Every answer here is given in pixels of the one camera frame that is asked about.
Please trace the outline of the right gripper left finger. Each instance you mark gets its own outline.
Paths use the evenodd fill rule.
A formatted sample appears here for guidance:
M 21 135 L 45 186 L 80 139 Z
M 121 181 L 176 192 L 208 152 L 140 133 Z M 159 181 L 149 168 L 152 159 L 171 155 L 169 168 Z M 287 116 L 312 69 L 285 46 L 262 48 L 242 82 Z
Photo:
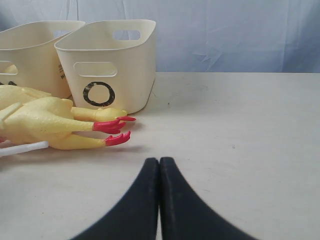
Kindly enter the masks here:
M 117 204 L 74 240 L 154 240 L 159 212 L 159 162 L 147 158 Z

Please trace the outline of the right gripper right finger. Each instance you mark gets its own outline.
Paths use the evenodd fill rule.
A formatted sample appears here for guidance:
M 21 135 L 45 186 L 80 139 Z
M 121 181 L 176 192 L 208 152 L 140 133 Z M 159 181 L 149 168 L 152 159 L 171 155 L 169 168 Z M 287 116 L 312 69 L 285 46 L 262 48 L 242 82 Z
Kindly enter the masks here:
M 251 240 L 212 210 L 191 188 L 172 157 L 159 162 L 160 219 L 164 240 Z

